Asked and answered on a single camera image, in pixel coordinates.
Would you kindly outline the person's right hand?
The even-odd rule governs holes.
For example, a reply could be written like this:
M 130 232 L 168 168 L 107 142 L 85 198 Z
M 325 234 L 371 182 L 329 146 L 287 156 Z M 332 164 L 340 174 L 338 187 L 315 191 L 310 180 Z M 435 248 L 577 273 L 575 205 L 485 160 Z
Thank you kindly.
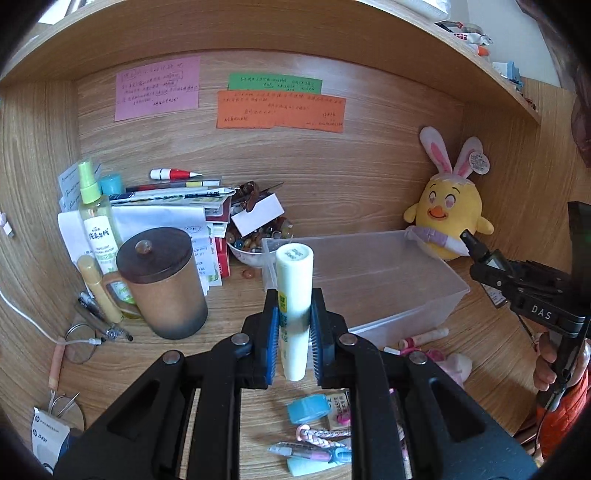
M 548 332 L 544 332 L 538 342 L 538 358 L 533 373 L 534 386 L 547 391 L 556 381 L 557 375 L 551 366 L 557 358 L 557 347 L 551 342 Z M 576 386 L 583 378 L 590 360 L 590 345 L 586 344 L 579 353 L 568 387 Z

